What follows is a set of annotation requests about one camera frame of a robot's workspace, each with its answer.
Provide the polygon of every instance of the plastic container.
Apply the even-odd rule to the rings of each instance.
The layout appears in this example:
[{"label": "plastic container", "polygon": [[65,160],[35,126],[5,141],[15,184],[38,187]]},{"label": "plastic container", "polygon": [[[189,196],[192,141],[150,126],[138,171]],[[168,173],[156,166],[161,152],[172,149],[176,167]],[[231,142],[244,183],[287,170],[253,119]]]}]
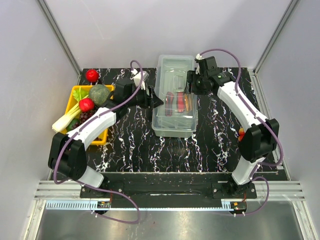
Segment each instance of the plastic container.
[{"label": "plastic container", "polygon": [[[105,85],[110,91],[115,90],[115,87],[112,85]],[[77,100],[75,100],[74,96],[73,96],[73,92],[74,90],[77,90],[81,87],[81,89],[85,90],[85,91],[90,91],[90,89],[92,88],[92,85],[77,85],[74,86],[71,90],[71,94],[69,97],[69,101],[68,104],[66,106],[65,109],[65,113],[69,112],[70,109],[73,108],[74,105],[77,104]],[[67,130],[64,129],[63,131],[61,131],[61,133],[66,134]],[[90,145],[96,145],[96,146],[100,146],[100,145],[105,145],[107,142],[107,137],[108,137],[108,129],[104,130],[99,136],[98,138],[101,139],[101,141],[93,141]]]},{"label": "plastic container", "polygon": [[198,101],[185,94],[187,73],[195,69],[192,56],[161,55],[155,80],[155,94],[164,105],[153,110],[152,129],[158,137],[189,138],[198,124]]}]

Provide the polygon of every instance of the yellow basket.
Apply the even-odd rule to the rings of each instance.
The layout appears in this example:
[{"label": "yellow basket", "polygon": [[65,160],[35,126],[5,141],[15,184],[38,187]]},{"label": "yellow basket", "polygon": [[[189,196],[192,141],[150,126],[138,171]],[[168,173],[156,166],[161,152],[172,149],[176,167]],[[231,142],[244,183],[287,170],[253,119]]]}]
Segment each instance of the yellow basket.
[{"label": "yellow basket", "polygon": [[[110,91],[115,90],[115,87],[112,85],[105,85]],[[69,101],[68,101],[68,105],[66,106],[65,109],[65,113],[69,112],[70,109],[73,108],[74,105],[76,105],[78,102],[77,100],[75,100],[74,96],[73,96],[73,92],[74,90],[78,90],[81,87],[81,89],[89,92],[89,90],[92,88],[92,85],[77,85],[74,86],[71,90],[71,94],[69,97]],[[64,129],[61,131],[61,133],[66,134],[67,130]],[[104,130],[100,135],[99,135],[99,139],[101,139],[101,141],[93,141],[90,145],[96,145],[96,146],[100,146],[100,145],[105,145],[107,142],[107,136],[108,136],[108,129]]]}]

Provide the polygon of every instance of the black marble table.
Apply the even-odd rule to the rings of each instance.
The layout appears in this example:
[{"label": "black marble table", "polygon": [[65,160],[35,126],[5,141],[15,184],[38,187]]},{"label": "black marble table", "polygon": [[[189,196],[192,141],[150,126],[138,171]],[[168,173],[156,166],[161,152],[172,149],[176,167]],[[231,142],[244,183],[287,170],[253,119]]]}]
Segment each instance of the black marble table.
[{"label": "black marble table", "polygon": [[[89,85],[83,70],[80,85]],[[96,69],[106,85],[132,76],[129,68]],[[156,68],[149,73],[148,85],[154,86]],[[237,68],[225,68],[237,76]],[[246,68],[242,69],[239,87],[257,107],[255,92]],[[90,146],[88,165],[99,172],[232,172],[240,158],[238,131],[240,124],[226,104],[210,94],[198,96],[198,125],[192,137],[157,137],[151,127],[149,110],[131,107],[128,114],[108,129],[104,146]],[[270,154],[267,162],[274,163]],[[276,171],[263,166],[259,171]]]}]

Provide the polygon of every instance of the transparent storage box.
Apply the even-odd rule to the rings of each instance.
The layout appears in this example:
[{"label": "transparent storage box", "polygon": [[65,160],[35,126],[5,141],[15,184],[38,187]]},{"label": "transparent storage box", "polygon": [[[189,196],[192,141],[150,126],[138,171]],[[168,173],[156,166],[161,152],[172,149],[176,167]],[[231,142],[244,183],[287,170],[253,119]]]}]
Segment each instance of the transparent storage box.
[{"label": "transparent storage box", "polygon": [[153,110],[152,129],[158,137],[189,138],[198,124],[198,101],[185,94],[187,73],[195,69],[192,56],[161,55],[155,80],[155,94],[164,102]]}]

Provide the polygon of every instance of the wall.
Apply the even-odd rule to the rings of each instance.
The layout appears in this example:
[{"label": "wall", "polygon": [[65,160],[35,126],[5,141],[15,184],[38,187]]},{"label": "wall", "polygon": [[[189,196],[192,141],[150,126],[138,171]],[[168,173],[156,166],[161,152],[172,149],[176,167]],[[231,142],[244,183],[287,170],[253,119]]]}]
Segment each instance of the wall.
[{"label": "wall", "polygon": [[[212,48],[253,68],[290,0],[46,0],[81,68],[156,67]],[[215,53],[220,66],[235,66]]]},{"label": "wall", "polygon": [[289,172],[301,181],[311,216],[320,230],[320,1],[300,1],[258,73]]},{"label": "wall", "polygon": [[35,0],[1,1],[0,33],[0,239],[17,240],[77,76]]}]

